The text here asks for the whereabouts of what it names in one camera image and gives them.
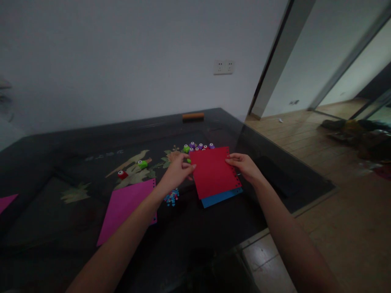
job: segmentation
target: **tiled floor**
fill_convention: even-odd
[[[327,116],[308,111],[249,117],[246,124],[339,186],[297,217],[344,292],[390,292],[391,181],[378,177],[356,151],[318,128]],[[261,292],[296,292],[269,234],[243,253]]]

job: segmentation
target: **left hand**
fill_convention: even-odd
[[[186,177],[193,180],[190,177],[190,174],[193,173],[197,165],[190,165],[189,163],[183,162],[183,159],[188,159],[189,157],[190,156],[185,153],[177,156],[176,159],[171,162],[156,188],[161,189],[162,193],[167,195],[173,189],[177,188],[186,179]]]

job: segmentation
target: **blue paper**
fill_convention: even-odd
[[[241,187],[239,187],[239,188],[236,188],[233,190],[229,190],[229,191],[226,191],[223,193],[213,195],[211,197],[206,197],[204,199],[201,199],[201,201],[202,201],[204,208],[207,208],[207,207],[213,206],[214,204],[217,204],[223,200],[229,199],[230,197],[238,195],[242,192],[243,192],[243,189]]]

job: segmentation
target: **hand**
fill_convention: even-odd
[[[252,185],[265,180],[265,177],[262,175],[257,165],[255,165],[253,160],[248,155],[232,153],[229,156],[230,159],[226,159],[225,161],[228,164],[237,167],[242,173],[243,177]]]
[[[164,195],[169,194],[173,189],[177,188],[186,177],[189,180],[193,180],[190,174],[193,173],[197,165],[190,165],[189,163],[183,162],[184,158],[188,159],[189,157],[188,154],[182,153],[171,162],[163,178],[156,186],[156,188],[161,189]]]

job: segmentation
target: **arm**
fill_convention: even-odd
[[[237,167],[254,187],[270,234],[298,292],[340,292],[325,259],[251,158],[237,153],[230,157],[227,163]]]
[[[183,163],[181,154],[170,164],[154,191],[93,255],[67,292],[113,292],[164,197],[179,186],[196,167]]]

